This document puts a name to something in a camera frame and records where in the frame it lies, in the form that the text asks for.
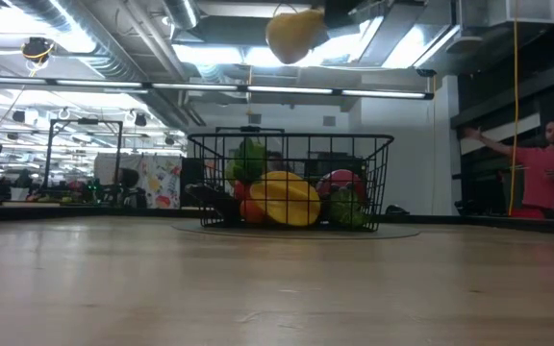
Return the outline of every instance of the wooden table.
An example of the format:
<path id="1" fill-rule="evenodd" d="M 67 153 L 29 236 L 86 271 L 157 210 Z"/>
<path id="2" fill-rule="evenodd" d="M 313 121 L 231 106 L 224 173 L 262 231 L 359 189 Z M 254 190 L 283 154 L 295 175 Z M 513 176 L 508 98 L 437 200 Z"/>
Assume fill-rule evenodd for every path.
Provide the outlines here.
<path id="1" fill-rule="evenodd" d="M 554 345 L 554 235 L 284 240 L 171 223 L 0 223 L 0 346 Z"/>

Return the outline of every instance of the wire basket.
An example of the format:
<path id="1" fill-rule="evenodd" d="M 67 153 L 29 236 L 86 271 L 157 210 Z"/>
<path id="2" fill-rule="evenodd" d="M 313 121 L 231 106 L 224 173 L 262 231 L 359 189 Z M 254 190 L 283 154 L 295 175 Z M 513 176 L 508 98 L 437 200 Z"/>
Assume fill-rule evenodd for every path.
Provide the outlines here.
<path id="1" fill-rule="evenodd" d="M 377 231 L 394 137 L 217 128 L 188 137 L 204 227 Z"/>

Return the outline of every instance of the round mat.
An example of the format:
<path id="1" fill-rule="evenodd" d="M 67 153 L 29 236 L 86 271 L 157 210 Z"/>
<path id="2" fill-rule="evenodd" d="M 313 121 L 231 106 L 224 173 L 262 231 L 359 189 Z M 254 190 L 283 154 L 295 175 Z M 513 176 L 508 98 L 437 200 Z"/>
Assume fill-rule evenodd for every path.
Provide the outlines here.
<path id="1" fill-rule="evenodd" d="M 420 233 L 419 230 L 410 227 L 395 225 L 380 225 L 377 232 L 352 232 L 339 230 L 262 230 L 256 228 L 218 228 L 202 227 L 200 220 L 176 222 L 172 227 L 179 231 L 195 232 L 205 235 L 228 235 L 246 236 L 261 238 L 280 239 L 323 239 L 323 240 L 344 240 L 344 239 L 388 239 L 406 236 L 414 236 Z"/>

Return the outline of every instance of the pink shirt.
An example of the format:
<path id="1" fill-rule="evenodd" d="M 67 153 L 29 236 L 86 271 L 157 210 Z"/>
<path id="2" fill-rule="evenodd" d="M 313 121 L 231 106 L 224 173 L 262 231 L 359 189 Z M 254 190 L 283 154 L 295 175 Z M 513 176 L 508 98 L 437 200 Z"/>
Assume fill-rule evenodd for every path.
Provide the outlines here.
<path id="1" fill-rule="evenodd" d="M 554 170 L 554 149 L 518 148 L 516 160 L 525 166 L 523 204 L 554 210 L 554 181 L 546 170 Z"/>

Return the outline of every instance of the white wall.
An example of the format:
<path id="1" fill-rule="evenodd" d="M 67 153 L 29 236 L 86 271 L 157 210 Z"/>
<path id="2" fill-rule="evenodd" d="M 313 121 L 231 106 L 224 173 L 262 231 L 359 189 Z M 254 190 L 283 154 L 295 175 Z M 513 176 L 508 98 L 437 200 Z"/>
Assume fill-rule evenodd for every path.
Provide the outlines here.
<path id="1" fill-rule="evenodd" d="M 202 116 L 209 126 L 196 127 L 190 129 L 191 134 L 199 133 L 214 133 L 215 127 L 240 127 L 247 126 L 248 116 L 246 115 L 247 105 L 230 105 L 220 107 L 212 104 L 198 104 L 195 106 L 196 111 Z M 341 112 L 336 106 L 296 106 L 291 109 L 290 106 L 281 105 L 252 105 L 251 110 L 254 113 L 262 115 L 262 128 L 277 128 L 284 129 L 287 133 L 347 133 L 348 117 L 347 112 Z M 337 126 L 324 127 L 322 126 L 324 116 L 335 116 Z M 218 153 L 228 153 L 230 149 L 239 147 L 242 139 L 240 137 L 232 137 L 218 140 Z M 271 136 L 267 139 L 267 148 L 272 151 L 282 151 L 283 140 L 278 136 Z M 214 148 L 214 141 L 211 138 L 205 139 L 205 145 Z M 288 157 L 291 159 L 307 158 L 310 151 L 310 145 L 306 137 L 290 138 L 288 141 Z M 311 143 L 311 151 L 328 151 L 330 149 L 330 140 L 326 137 L 313 138 Z M 351 152 L 351 141 L 345 139 L 333 140 L 333 150 L 341 152 Z M 188 156 L 193 157 L 193 145 L 189 145 Z"/>
<path id="2" fill-rule="evenodd" d="M 263 127 L 283 128 L 290 133 L 386 134 L 395 137 L 390 146 L 384 208 L 399 205 L 412 214 L 452 215 L 454 202 L 461 199 L 459 143 L 450 130 L 449 118 L 458 112 L 456 78 L 446 77 L 433 101 L 361 99 L 348 113 L 338 107 L 253 105 L 252 111 L 263 115 Z M 214 132 L 214 126 L 247 125 L 247 106 L 197 105 L 196 109 L 212 126 L 192 129 L 193 133 Z M 337 127 L 322 127 L 324 115 L 335 115 Z M 227 142 L 235 148 L 240 138 Z M 352 152 L 350 140 L 338 140 L 333 150 Z M 327 150 L 327 139 L 318 139 L 313 150 Z M 269 150 L 280 150 L 279 143 L 269 143 Z M 367 156 L 373 150 L 368 141 L 357 141 L 354 154 Z M 290 158 L 305 158 L 306 140 L 290 141 Z"/>
<path id="3" fill-rule="evenodd" d="M 362 99 L 352 109 L 349 125 L 352 133 L 385 134 L 394 136 L 390 146 L 388 176 L 384 194 L 384 209 L 398 205 L 412 214 L 452 215 L 456 211 L 453 194 L 452 152 L 458 141 L 449 126 L 454 111 L 456 79 L 444 79 L 435 103 L 419 100 Z M 368 148 L 357 148 L 363 155 Z"/>
<path id="4" fill-rule="evenodd" d="M 348 113 L 341 112 L 338 106 L 290 106 L 282 105 L 229 105 L 197 104 L 196 111 L 211 127 L 247 126 L 247 111 L 262 115 L 261 127 L 280 128 L 288 132 L 347 132 Z M 323 127 L 325 115 L 336 117 L 336 127 Z"/>

